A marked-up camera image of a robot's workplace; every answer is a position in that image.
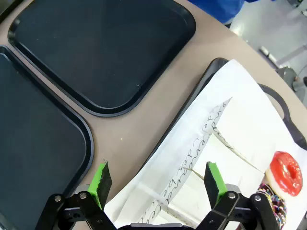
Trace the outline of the black-green right gripper left finger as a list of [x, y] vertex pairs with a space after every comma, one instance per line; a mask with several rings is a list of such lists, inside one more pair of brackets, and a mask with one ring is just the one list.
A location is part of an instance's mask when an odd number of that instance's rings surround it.
[[112, 185], [108, 163], [101, 164], [88, 190], [66, 198], [53, 194], [47, 200], [36, 230], [71, 230], [76, 222], [86, 222], [91, 230], [114, 230], [115, 226], [104, 212]]

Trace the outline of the black-green right gripper right finger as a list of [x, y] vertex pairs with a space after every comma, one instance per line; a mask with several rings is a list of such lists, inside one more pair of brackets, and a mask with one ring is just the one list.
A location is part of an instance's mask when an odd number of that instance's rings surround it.
[[247, 198], [228, 190], [216, 163], [206, 163], [203, 181], [212, 209], [196, 229], [224, 230], [229, 222], [237, 222], [243, 230], [279, 229], [267, 197], [254, 193]]

